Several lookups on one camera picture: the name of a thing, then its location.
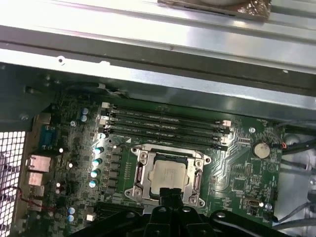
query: motherboard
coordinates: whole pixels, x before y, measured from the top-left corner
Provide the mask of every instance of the motherboard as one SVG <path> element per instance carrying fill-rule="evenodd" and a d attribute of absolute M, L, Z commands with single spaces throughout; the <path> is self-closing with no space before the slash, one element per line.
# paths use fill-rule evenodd
<path fill-rule="evenodd" d="M 281 150 L 272 121 L 129 98 L 61 93 L 28 159 L 21 236 L 68 236 L 179 188 L 205 215 L 232 211 L 266 226 Z"/>

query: green circuit board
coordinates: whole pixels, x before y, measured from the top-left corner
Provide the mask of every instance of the green circuit board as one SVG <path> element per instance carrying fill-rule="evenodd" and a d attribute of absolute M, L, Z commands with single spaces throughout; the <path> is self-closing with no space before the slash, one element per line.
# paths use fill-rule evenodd
<path fill-rule="evenodd" d="M 83 108 L 88 109 L 84 119 Z M 115 122 L 105 126 L 104 118 Z M 200 181 L 199 197 L 205 202 L 200 213 L 225 209 L 271 226 L 263 214 L 273 213 L 282 153 L 269 148 L 267 157 L 258 157 L 254 145 L 278 142 L 273 125 L 260 118 L 141 100 L 61 94 L 39 143 L 43 153 L 64 149 L 50 166 L 51 180 L 43 185 L 43 203 L 56 210 L 49 215 L 37 210 L 42 215 L 38 229 L 42 236 L 67 236 L 85 227 L 89 207 L 96 218 L 129 208 L 141 212 L 147 204 L 136 203 L 124 192 L 133 188 L 137 173 L 137 156 L 131 149 L 142 144 L 194 150 L 211 158 Z M 94 154 L 98 147 L 104 151 Z M 96 169 L 94 160 L 102 161 L 96 178 L 90 175 Z M 92 180 L 96 187 L 90 187 Z M 60 181 L 66 183 L 65 190 L 56 193 Z M 37 188 L 31 186 L 30 192 Z M 71 221 L 70 207 L 76 210 Z"/>

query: metal rail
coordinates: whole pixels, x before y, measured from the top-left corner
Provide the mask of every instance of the metal rail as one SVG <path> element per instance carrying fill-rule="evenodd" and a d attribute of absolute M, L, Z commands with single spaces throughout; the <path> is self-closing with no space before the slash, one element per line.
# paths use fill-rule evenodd
<path fill-rule="evenodd" d="M 4 0 L 0 25 L 316 74 L 316 3 L 275 0 L 266 23 L 155 0 Z"/>

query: metal panel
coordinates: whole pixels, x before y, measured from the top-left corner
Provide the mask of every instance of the metal panel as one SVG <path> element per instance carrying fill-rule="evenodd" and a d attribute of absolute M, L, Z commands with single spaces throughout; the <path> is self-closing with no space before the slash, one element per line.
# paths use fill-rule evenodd
<path fill-rule="evenodd" d="M 100 63 L 94 63 L 91 61 L 96 61 L 96 58 L 91 56 L 85 56 L 85 60 L 82 55 L 80 60 L 64 58 L 60 62 L 59 59 L 0 49 L 0 61 L 48 69 L 18 68 L 25 75 L 50 74 L 52 78 L 60 79 L 58 83 L 61 85 L 69 81 L 98 81 L 126 90 L 136 99 L 262 118 L 314 119 L 316 116 L 314 97 L 111 66 L 102 58 Z"/>
<path fill-rule="evenodd" d="M 153 1 L 73 2 L 5 0 L 0 24 L 316 74 L 312 18 L 272 13 L 257 23 Z"/>

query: integrated circuit chip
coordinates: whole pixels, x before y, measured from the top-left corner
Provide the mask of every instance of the integrated circuit chip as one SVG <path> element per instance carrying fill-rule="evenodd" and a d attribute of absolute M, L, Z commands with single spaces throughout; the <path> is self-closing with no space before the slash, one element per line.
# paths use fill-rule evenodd
<path fill-rule="evenodd" d="M 169 160 L 157 160 L 149 174 L 152 194 L 159 195 L 160 188 L 179 188 L 184 190 L 188 180 L 186 165 Z"/>

